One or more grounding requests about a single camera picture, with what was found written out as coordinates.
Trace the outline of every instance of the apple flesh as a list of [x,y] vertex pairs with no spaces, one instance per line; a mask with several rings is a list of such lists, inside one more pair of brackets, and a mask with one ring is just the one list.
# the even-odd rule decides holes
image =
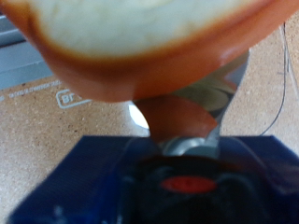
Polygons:
[[298,0],[0,0],[59,79],[106,102],[188,86],[298,8]]

